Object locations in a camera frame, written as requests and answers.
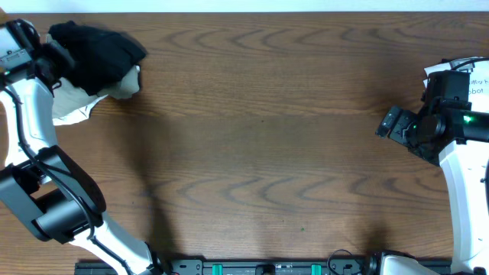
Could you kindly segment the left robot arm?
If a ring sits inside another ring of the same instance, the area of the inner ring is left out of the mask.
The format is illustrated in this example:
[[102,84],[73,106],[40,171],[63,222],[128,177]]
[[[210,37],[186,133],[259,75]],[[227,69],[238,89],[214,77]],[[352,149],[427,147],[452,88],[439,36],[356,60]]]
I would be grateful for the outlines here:
[[96,255],[118,274],[168,274],[149,245],[106,212],[95,181],[59,146],[51,83],[67,67],[53,46],[1,40],[1,102],[8,122],[8,161],[1,201],[42,241],[71,244]]

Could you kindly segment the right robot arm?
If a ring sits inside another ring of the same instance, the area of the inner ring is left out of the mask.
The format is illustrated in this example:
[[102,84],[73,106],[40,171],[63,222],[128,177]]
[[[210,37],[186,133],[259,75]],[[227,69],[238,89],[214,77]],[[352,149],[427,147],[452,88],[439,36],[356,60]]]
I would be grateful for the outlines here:
[[451,272],[488,272],[488,115],[439,108],[415,114],[397,106],[376,134],[440,167],[449,193],[453,256]]

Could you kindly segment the black t-shirt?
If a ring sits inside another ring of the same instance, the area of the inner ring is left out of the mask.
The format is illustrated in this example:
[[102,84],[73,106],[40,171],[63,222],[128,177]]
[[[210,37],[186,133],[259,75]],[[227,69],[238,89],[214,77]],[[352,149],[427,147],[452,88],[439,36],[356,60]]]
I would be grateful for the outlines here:
[[122,81],[145,57],[143,47],[122,34],[78,25],[74,21],[54,24],[48,34],[68,49],[76,66],[66,78],[88,95]]

